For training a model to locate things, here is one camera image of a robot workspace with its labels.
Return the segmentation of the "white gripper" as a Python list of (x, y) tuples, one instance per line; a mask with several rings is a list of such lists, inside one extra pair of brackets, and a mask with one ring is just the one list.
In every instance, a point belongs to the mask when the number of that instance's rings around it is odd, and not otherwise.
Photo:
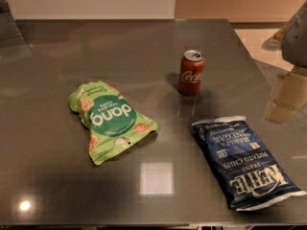
[(286, 25), (282, 57), (298, 66), (275, 79), (265, 116), (276, 124), (287, 123), (307, 103), (307, 1)]

